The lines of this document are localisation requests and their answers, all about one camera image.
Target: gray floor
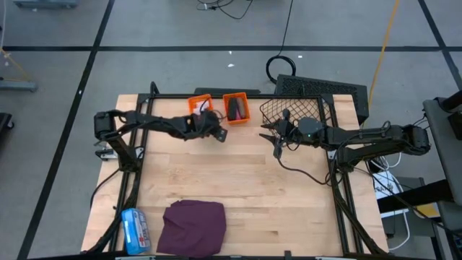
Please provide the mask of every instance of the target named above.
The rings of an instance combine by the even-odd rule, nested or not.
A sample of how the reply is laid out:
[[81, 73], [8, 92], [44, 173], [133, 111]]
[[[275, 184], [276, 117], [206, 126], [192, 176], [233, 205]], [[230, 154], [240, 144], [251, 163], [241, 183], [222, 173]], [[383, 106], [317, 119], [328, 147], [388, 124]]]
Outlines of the gray floor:
[[[81, 0], [72, 10], [18, 9], [9, 4], [6, 46], [91, 46], [107, 1]], [[239, 14], [246, 1], [230, 12]], [[462, 46], [462, 4], [428, 1], [448, 46]], [[196, 1], [116, 0], [103, 46], [279, 45], [289, 1], [255, 0], [247, 16], [234, 21], [220, 12], [196, 11]], [[295, 0], [287, 33], [289, 46], [380, 46], [392, 1]], [[436, 46], [417, 0], [402, 1], [391, 46]], [[83, 93], [50, 199], [29, 257], [77, 254], [87, 224], [90, 194], [101, 162], [94, 156], [92, 117], [111, 109], [120, 94], [147, 92], [154, 80], [163, 93], [191, 93], [196, 87], [238, 87], [274, 91], [264, 71], [275, 52], [99, 52]], [[370, 86], [378, 52], [286, 52], [297, 75]], [[36, 93], [0, 92], [0, 111], [13, 113], [16, 128], [0, 154], [0, 258], [17, 256], [56, 145], [71, 107], [88, 52], [14, 52], [39, 84]], [[462, 53], [451, 53], [462, 66]], [[2, 76], [17, 77], [12, 66]], [[288, 74], [277, 61], [273, 74]], [[458, 88], [440, 52], [386, 53], [367, 126], [385, 120], [408, 124], [422, 117], [422, 101]], [[433, 149], [422, 157], [404, 156], [397, 176], [444, 178]], [[392, 246], [401, 238], [390, 241]], [[401, 256], [434, 258], [426, 238], [412, 238]]]

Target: maroon towel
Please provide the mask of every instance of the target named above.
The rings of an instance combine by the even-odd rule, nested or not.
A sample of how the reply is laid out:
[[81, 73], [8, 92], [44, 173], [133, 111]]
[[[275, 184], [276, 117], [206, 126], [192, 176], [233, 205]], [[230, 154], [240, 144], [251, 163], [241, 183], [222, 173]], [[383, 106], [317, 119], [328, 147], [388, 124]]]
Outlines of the maroon towel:
[[225, 208], [217, 202], [183, 200], [164, 213], [157, 252], [202, 258], [218, 254], [226, 231]]

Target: yellow cable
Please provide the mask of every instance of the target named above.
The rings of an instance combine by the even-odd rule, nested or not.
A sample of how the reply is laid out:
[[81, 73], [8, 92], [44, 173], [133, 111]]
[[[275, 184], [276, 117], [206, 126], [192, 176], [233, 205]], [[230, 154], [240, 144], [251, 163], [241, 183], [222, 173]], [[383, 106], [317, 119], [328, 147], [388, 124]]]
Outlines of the yellow cable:
[[32, 77], [29, 76], [29, 74], [26, 73], [26, 71], [19, 65], [12, 57], [9, 56], [9, 54], [3, 50], [3, 48], [0, 48], [0, 51], [3, 53], [5, 58], [9, 59], [22, 73], [22, 76], [26, 78], [27, 81], [32, 81]]
[[372, 80], [372, 85], [370, 86], [369, 100], [368, 100], [369, 110], [370, 110], [370, 106], [372, 105], [372, 95], [374, 93], [375, 82], [377, 81], [377, 75], [378, 75], [378, 72], [380, 71], [380, 65], [382, 65], [383, 56], [385, 54], [385, 48], [387, 46], [388, 38], [390, 36], [391, 25], [393, 24], [393, 19], [395, 18], [398, 5], [399, 5], [399, 0], [396, 0], [395, 6], [393, 7], [393, 12], [391, 13], [390, 22], [388, 23], [387, 33], [385, 34], [385, 39], [383, 40], [382, 51], [380, 52], [380, 58], [378, 59], [377, 68], [375, 68], [374, 79]]

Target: black mesh basket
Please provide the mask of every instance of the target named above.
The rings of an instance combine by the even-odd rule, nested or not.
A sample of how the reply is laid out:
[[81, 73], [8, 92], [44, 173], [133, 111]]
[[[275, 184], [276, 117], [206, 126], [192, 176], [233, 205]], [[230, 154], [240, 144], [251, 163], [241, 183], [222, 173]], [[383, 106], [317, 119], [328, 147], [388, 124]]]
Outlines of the black mesh basket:
[[[331, 124], [331, 111], [328, 103], [321, 98], [274, 98], [268, 100], [260, 106], [260, 112], [263, 114], [263, 124], [274, 123], [282, 118], [282, 111], [290, 111], [290, 121], [297, 126], [298, 120], [304, 117], [315, 118], [324, 124]], [[278, 137], [275, 130], [271, 133]]]

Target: blue container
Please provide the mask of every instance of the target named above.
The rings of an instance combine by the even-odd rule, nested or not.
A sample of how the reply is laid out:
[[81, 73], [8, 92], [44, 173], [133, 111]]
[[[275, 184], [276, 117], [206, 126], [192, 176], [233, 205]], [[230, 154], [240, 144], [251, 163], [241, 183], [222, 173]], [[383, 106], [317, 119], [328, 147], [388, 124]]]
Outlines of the blue container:
[[142, 211], [138, 209], [122, 211], [122, 225], [128, 254], [136, 255], [151, 250], [149, 230]]

